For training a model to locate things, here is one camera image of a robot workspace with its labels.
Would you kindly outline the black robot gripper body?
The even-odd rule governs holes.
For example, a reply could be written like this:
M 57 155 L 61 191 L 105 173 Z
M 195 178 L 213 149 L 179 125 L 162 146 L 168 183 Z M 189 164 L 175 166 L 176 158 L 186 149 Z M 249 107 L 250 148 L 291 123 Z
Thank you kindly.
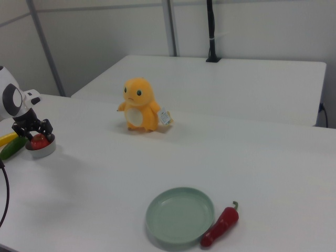
M 36 113 L 31 108 L 24 115 L 13 118 L 14 123 L 12 129 L 17 133 L 19 137 L 24 137 L 26 131 L 35 131 L 41 133 L 41 122 L 36 116 Z

